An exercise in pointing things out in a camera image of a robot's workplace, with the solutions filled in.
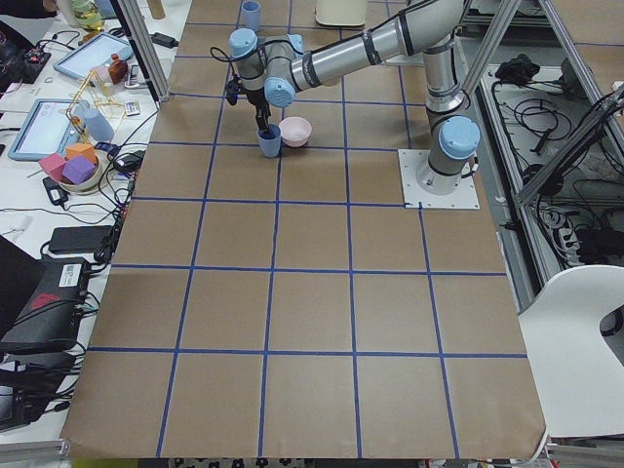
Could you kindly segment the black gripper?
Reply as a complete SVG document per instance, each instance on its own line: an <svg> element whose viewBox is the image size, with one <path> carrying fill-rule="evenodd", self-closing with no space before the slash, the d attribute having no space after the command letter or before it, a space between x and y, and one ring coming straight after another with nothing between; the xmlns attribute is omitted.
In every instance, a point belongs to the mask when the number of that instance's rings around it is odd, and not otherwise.
<svg viewBox="0 0 624 468"><path fill-rule="evenodd" d="M269 131L269 104L263 89L245 90L248 101L255 108L255 121L259 132Z"/></svg>

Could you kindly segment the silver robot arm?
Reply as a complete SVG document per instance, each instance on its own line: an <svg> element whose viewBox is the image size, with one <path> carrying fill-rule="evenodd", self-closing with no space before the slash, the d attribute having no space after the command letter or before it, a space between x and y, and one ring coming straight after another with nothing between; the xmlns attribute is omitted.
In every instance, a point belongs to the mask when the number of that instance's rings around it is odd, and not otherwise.
<svg viewBox="0 0 624 468"><path fill-rule="evenodd" d="M432 147L415 177L426 192L449 195L467 176L463 169L481 138L477 125L462 113L468 94L455 70L455 29L466 9L464 1L409 1L373 28L313 50L305 48L298 34L264 37L237 29L228 39L226 60L233 75L225 86L226 98L234 105L245 96L255 109L259 136L268 138L271 108L286 108L297 94L333 86L366 68L420 56Z"/></svg>

